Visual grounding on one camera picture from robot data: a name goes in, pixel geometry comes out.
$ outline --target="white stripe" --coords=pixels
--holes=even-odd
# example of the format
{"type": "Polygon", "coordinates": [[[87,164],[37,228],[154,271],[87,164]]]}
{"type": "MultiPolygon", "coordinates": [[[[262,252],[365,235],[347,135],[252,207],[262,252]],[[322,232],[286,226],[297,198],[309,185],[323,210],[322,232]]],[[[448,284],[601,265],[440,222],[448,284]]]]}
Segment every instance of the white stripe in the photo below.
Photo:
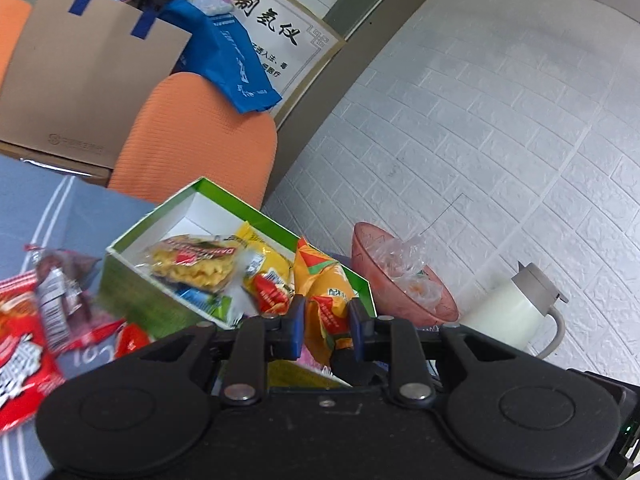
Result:
{"type": "Polygon", "coordinates": [[[22,432],[22,426],[18,426],[18,459],[20,460],[22,480],[31,480],[31,477],[29,476],[29,468],[27,467],[27,455],[24,452],[24,434],[22,432]]]}
{"type": "Polygon", "coordinates": [[[76,180],[76,178],[73,176],[69,179],[69,183],[66,185],[66,189],[64,194],[62,195],[62,198],[60,199],[60,202],[58,202],[58,207],[56,208],[56,210],[53,213],[53,216],[51,218],[51,223],[49,224],[49,229],[47,229],[47,233],[44,235],[44,238],[42,239],[42,246],[46,247],[47,244],[49,243],[49,238],[51,238],[51,232],[53,231],[53,228],[56,225],[56,221],[58,220],[58,215],[60,215],[60,210],[62,209],[62,206],[65,203],[66,200],[66,196],[69,194],[69,191],[71,190],[71,186],[73,184],[73,182],[76,180]]]}
{"type": "Polygon", "coordinates": [[[9,450],[9,434],[2,436],[2,451],[4,452],[4,470],[6,480],[14,480],[14,468],[11,466],[11,451],[9,450]]]}
{"type": "MultiPolygon", "coordinates": [[[[51,232],[53,231],[53,227],[56,224],[56,220],[58,220],[58,216],[60,214],[60,210],[62,209],[62,205],[66,200],[66,196],[69,194],[71,184],[73,183],[73,180],[74,180],[73,178],[69,178],[68,176],[64,177],[60,181],[60,183],[58,184],[58,187],[53,192],[53,195],[51,195],[51,198],[49,199],[49,203],[47,203],[47,206],[44,209],[42,216],[40,218],[40,222],[36,227],[36,231],[34,232],[33,237],[31,237],[31,244],[37,243],[38,236],[40,236],[40,231],[42,231],[42,227],[44,226],[44,222],[46,221],[47,216],[49,215],[49,211],[51,210],[51,207],[55,203],[56,198],[60,193],[60,190],[62,189],[62,187],[64,186],[67,180],[69,180],[69,183],[67,184],[65,192],[62,195],[62,198],[60,199],[60,202],[56,207],[54,215],[50,220],[47,233],[45,234],[45,237],[42,239],[42,242],[40,244],[44,247],[48,243],[49,238],[51,236],[51,232]]],[[[31,254],[27,253],[27,255],[24,257],[24,261],[22,263],[22,268],[20,269],[20,273],[23,273],[25,270],[27,270],[30,259],[31,259],[31,254]]],[[[22,480],[30,480],[29,468],[27,466],[27,457],[24,451],[24,433],[22,432],[22,427],[18,427],[17,433],[18,433],[18,461],[20,462],[20,472],[22,473],[22,480]]],[[[7,480],[15,480],[14,468],[12,465],[11,449],[9,447],[8,434],[5,434],[2,436],[2,451],[4,453],[4,469],[6,471],[7,480]]]]}
{"type": "MultiPolygon", "coordinates": [[[[51,207],[53,206],[53,203],[56,201],[56,198],[58,196],[58,193],[60,193],[60,190],[62,189],[63,184],[65,183],[65,181],[68,179],[68,176],[66,176],[65,178],[63,178],[60,181],[60,184],[58,184],[58,187],[56,188],[56,190],[53,192],[53,195],[51,195],[51,198],[49,198],[49,203],[47,204],[46,208],[44,209],[42,216],[40,218],[40,222],[38,223],[38,226],[36,227],[36,231],[33,234],[33,237],[31,237],[31,244],[34,244],[37,242],[38,240],[38,236],[40,236],[40,231],[42,229],[42,226],[44,225],[44,221],[47,219],[47,216],[49,215],[49,211],[51,209],[51,207]]],[[[31,253],[27,253],[24,256],[24,261],[22,262],[22,267],[20,268],[20,274],[23,273],[25,270],[27,270],[27,267],[29,267],[29,261],[31,260],[31,253]]]]}

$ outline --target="orange chair backrest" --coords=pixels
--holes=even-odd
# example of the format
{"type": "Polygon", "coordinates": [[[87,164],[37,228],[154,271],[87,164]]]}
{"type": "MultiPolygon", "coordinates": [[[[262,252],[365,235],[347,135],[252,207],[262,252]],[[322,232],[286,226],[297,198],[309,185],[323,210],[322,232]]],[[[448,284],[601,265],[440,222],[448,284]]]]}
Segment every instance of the orange chair backrest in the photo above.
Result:
{"type": "Polygon", "coordinates": [[[0,86],[31,6],[22,0],[0,0],[0,86]]]}
{"type": "Polygon", "coordinates": [[[160,203],[206,176],[260,208],[276,145],[268,113],[239,114],[206,79],[173,74],[140,110],[109,188],[160,203]]]}

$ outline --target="pink bowl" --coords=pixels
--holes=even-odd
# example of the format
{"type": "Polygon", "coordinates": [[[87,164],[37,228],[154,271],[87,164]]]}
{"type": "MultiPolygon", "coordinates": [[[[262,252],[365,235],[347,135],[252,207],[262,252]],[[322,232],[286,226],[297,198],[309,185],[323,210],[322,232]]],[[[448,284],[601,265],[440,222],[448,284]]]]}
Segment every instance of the pink bowl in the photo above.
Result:
{"type": "Polygon", "coordinates": [[[451,293],[440,278],[429,267],[424,267],[427,276],[444,288],[442,299],[436,306],[434,316],[409,298],[369,256],[367,247],[389,240],[392,235],[375,225],[358,222],[353,230],[351,242],[351,268],[369,281],[378,314],[404,317],[415,326],[433,326],[457,321],[460,313],[451,293]]]}

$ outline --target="gray tablecloth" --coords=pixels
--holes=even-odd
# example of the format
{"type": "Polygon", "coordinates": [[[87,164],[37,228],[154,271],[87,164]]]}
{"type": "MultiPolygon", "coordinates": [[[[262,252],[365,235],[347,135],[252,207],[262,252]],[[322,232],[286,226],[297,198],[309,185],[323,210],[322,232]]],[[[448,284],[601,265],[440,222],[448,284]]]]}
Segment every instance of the gray tablecloth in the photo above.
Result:
{"type": "MultiPolygon", "coordinates": [[[[0,156],[0,279],[29,268],[24,245],[33,243],[102,257],[105,248],[153,206],[149,203],[0,156]]],[[[92,290],[98,285],[94,280],[92,290]]],[[[66,377],[107,363],[113,338],[63,354],[66,377]]],[[[33,421],[2,437],[0,480],[40,480],[50,472],[33,421]]]]}

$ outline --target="orange snack bag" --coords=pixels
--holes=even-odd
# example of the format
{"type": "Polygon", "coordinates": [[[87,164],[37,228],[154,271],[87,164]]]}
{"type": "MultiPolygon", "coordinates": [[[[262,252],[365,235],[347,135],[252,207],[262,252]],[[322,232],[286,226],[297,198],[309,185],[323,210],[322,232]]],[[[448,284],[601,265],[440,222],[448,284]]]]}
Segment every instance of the orange snack bag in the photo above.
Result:
{"type": "Polygon", "coordinates": [[[304,238],[298,240],[296,257],[293,260],[293,285],[296,294],[308,296],[309,288],[320,275],[320,272],[337,262],[306,243],[304,238]]]}
{"type": "Polygon", "coordinates": [[[332,351],[353,345],[349,336],[347,303],[355,296],[342,266],[298,241],[293,264],[297,294],[308,298],[305,306],[305,345],[313,358],[328,366],[332,351]]]}

